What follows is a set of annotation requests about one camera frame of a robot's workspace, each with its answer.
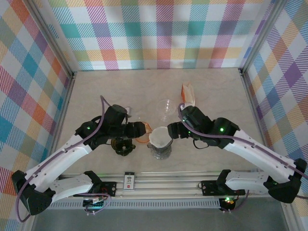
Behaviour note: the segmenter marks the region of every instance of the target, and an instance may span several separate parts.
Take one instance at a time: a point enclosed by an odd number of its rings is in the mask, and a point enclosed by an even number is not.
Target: white table
[[[211,119],[225,117],[257,141],[257,130],[242,81],[236,68],[225,69],[173,69],[123,70],[79,72],[73,88],[58,147],[62,146],[75,130],[102,112],[100,95],[110,104],[131,106],[133,122],[136,114],[148,122],[152,129],[179,121],[177,112],[170,120],[157,118],[156,104],[171,99],[176,106],[181,102],[181,85],[190,81],[194,88],[196,106]],[[173,141],[171,156],[157,160],[146,144],[133,141],[136,149],[128,156],[120,156],[108,145],[101,145],[89,155],[75,162],[65,174],[93,170],[97,174],[175,171],[221,171],[222,169],[251,170],[254,165],[241,157],[209,147],[197,150],[192,139]]]

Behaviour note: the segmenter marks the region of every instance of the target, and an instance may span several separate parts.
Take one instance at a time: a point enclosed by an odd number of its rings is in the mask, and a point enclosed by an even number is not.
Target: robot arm
[[[42,163],[26,173],[22,171],[13,173],[12,181],[15,191],[21,194],[20,199],[30,215],[36,215],[44,211],[52,202],[71,195],[88,192],[102,193],[101,180],[92,171],[70,179],[56,179],[73,163],[99,145],[106,144],[109,139],[113,139],[119,144],[146,133],[145,125],[142,122],[122,124],[127,117],[125,108],[119,105],[110,106],[104,114],[102,122],[96,122],[101,119],[101,116],[98,116],[83,123],[63,147]],[[96,130],[97,132],[91,138],[85,139]]]
[[[264,172],[235,172],[223,170],[217,179],[218,189],[228,192],[247,189],[268,192],[273,198],[291,203],[300,189],[301,177],[307,163],[281,156],[249,137],[236,124],[225,118],[210,120],[197,107],[179,107],[182,122],[168,125],[171,138],[188,138],[206,142],[233,152]]]

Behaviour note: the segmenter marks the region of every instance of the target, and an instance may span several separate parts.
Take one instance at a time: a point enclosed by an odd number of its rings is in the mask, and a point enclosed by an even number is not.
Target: plaid wall
[[[255,32],[255,34],[254,34],[254,36],[253,36],[253,38],[252,38],[251,41],[250,41],[249,47],[248,47],[248,49],[247,49],[247,51],[246,51],[246,53],[245,53],[245,55],[244,55],[244,58],[243,58],[243,60],[242,60],[242,62],[241,62],[241,65],[240,65],[241,68],[244,66],[244,64],[245,64],[245,62],[246,62],[248,56],[250,55],[251,49],[252,49],[252,48],[254,47],[254,45],[256,44],[256,41],[257,41],[257,39],[258,39],[258,37],[259,37],[259,35],[260,35],[261,30],[263,29],[265,22],[266,22],[267,19],[269,18],[269,15],[270,15],[271,11],[272,11],[273,8],[274,8],[275,2],[276,2],[276,0],[271,0],[271,1],[270,1],[270,4],[269,4],[268,8],[266,9],[265,14],[264,14],[263,17],[262,17],[261,23],[259,24],[259,26],[258,26],[258,28],[257,28],[257,30],[256,30],[256,32]]]
[[[36,0],[62,50],[81,70],[239,67],[257,30],[258,24],[254,23],[258,17],[261,21],[261,6],[270,3],[269,0],[48,2]]]
[[[269,146],[308,161],[308,0],[288,1],[248,74]],[[308,203],[295,203],[308,230]]]
[[[49,150],[68,77],[22,0],[0,0],[0,231],[15,231],[11,174]]]

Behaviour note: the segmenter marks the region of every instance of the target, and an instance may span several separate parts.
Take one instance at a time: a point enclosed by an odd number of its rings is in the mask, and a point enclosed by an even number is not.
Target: gray floor
[[[218,209],[109,209],[95,216],[82,210],[47,210],[32,231],[286,231],[281,205],[273,199],[250,198],[231,214]]]

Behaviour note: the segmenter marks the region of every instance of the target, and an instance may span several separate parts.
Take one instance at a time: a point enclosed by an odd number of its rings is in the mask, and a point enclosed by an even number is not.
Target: glass cup
[[[167,159],[172,151],[172,138],[169,136],[167,127],[155,128],[149,136],[150,142],[147,144],[152,155],[159,160]]]

